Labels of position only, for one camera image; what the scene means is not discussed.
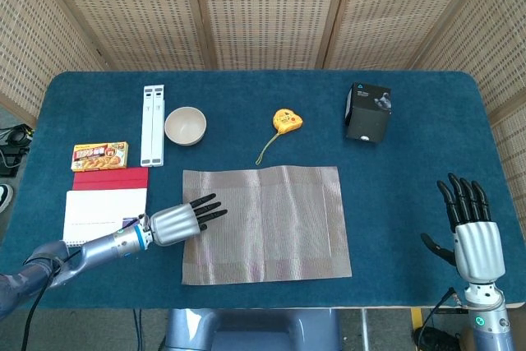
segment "woven panel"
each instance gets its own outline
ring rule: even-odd
[[[330,0],[207,0],[219,68],[313,68]]]
[[[419,67],[465,70],[487,111],[526,89],[526,0],[467,0]]]
[[[102,68],[55,0],[0,0],[0,48],[0,91],[34,118],[58,73]]]
[[[347,0],[329,68],[405,68],[451,0]]]
[[[526,236],[526,106],[495,126],[493,133]]]
[[[189,0],[72,0],[119,70],[202,69]]]

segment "robotic arm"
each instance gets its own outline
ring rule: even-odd
[[[117,232],[87,242],[73,265],[64,241],[49,242],[33,251],[22,269],[14,275],[0,275],[0,321],[19,304],[35,296],[43,287],[56,288],[96,266],[146,250],[155,244],[165,247],[206,230],[206,222],[227,213],[210,212],[221,205],[204,196],[185,205],[159,211],[151,217],[140,215]]]
[[[476,182],[448,178],[454,193],[439,181],[444,197],[454,252],[446,250],[422,233],[427,248],[457,268],[468,282],[465,297],[478,351],[514,351],[504,294],[495,282],[505,273],[501,235],[491,221],[486,193]]]

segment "white notebook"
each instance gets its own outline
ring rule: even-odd
[[[69,191],[62,239],[69,247],[78,247],[119,230],[127,219],[145,212],[146,191],[146,188]]]

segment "snack box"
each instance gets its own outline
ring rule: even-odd
[[[77,144],[73,147],[72,170],[124,169],[128,159],[128,143]]]

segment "yellow tape measure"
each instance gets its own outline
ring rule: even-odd
[[[274,124],[274,127],[277,129],[278,133],[276,133],[275,136],[272,137],[268,143],[266,143],[265,147],[263,147],[260,156],[257,157],[256,165],[261,163],[266,149],[269,148],[269,145],[271,145],[279,135],[284,135],[285,133],[298,129],[301,125],[303,125],[303,120],[299,115],[295,114],[293,110],[280,109],[276,111],[276,114],[274,114],[272,123]]]

